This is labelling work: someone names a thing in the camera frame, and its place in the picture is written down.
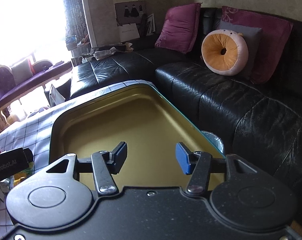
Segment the blue checkered tablecloth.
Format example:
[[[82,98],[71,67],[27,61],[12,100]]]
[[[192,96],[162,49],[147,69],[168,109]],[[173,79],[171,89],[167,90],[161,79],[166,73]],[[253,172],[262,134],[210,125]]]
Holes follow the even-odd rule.
[[[82,103],[139,83],[155,87],[153,83],[144,80],[124,81],[61,103],[22,122],[15,122],[0,133],[0,151],[4,152],[20,147],[29,148],[34,155],[34,165],[31,168],[31,174],[34,174],[48,165],[52,126],[60,115]]]

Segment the teal and gold tin box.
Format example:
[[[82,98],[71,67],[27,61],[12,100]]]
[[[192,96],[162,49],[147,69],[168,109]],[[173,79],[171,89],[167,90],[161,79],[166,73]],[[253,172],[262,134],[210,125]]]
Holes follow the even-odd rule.
[[[192,151],[205,151],[214,158],[221,152],[150,85],[135,84],[87,102],[77,100],[52,126],[50,157],[54,162],[68,153],[88,158],[113,150],[126,142],[127,158],[114,175],[124,186],[186,187],[185,175],[175,157],[183,142]]]

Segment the black leather sofa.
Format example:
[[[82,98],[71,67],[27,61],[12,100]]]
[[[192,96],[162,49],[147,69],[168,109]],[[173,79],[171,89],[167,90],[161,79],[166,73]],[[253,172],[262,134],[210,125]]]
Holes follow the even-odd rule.
[[[255,85],[211,72],[200,57],[206,34],[222,10],[200,11],[191,52],[156,48],[157,35],[132,40],[133,52],[76,66],[71,98],[127,80],[147,80],[201,130],[218,135],[235,153],[287,184],[302,210],[302,22],[291,33],[271,78]]]

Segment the purple chaise lounge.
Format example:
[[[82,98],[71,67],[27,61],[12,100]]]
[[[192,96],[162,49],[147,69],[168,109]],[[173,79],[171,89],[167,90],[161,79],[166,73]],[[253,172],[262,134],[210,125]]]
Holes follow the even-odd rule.
[[[31,63],[30,59],[24,59],[12,67],[0,65],[0,118],[6,120],[3,110],[12,102],[71,70],[70,61],[53,64],[48,60]]]

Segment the round orange pink plush cushion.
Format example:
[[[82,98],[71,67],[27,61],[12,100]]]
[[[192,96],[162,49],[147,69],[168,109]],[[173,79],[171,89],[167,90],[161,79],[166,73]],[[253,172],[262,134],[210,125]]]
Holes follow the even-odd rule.
[[[245,68],[249,50],[243,34],[233,30],[218,29],[204,38],[201,55],[212,72],[223,76],[234,76]]]

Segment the magenta cushion left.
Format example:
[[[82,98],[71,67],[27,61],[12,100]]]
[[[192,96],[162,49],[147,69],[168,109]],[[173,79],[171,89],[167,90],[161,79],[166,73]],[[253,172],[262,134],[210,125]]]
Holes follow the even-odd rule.
[[[183,54],[194,46],[199,26],[200,3],[170,8],[165,17],[156,48],[166,48]]]

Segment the magenta cushion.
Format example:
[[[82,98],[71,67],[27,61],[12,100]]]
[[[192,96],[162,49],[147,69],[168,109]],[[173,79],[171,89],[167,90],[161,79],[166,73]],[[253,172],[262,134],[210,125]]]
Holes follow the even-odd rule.
[[[166,48],[183,54],[194,46],[199,26],[200,3],[170,8],[165,17],[156,48]]]
[[[278,65],[293,24],[276,16],[227,6],[222,7],[222,20],[262,29],[250,81],[255,84],[267,82]]]

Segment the grey cushion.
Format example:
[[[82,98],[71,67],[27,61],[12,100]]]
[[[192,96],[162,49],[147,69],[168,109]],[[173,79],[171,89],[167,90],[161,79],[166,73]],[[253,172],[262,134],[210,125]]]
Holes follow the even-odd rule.
[[[240,72],[240,75],[248,79],[254,67],[255,57],[262,36],[262,28],[248,27],[244,25],[220,21],[218,29],[227,29],[243,34],[243,38],[248,47],[249,56],[246,66]]]

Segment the patterned curtain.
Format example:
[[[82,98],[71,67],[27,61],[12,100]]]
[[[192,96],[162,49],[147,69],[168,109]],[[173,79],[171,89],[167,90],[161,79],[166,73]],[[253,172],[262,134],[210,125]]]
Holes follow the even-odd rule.
[[[66,36],[82,39],[88,34],[82,0],[63,0],[66,18]]]

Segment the magenta cushion right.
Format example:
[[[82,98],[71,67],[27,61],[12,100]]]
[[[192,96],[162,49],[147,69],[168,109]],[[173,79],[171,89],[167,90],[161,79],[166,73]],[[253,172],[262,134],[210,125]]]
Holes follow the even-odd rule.
[[[262,29],[250,81],[255,84],[267,82],[278,65],[293,24],[276,16],[227,6],[222,7],[222,20]]]

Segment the framed penguin picture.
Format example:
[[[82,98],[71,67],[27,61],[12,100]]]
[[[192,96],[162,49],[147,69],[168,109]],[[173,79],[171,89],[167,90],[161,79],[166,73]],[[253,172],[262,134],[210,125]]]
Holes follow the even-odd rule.
[[[115,3],[117,25],[140,24],[143,16],[148,16],[146,1]]]

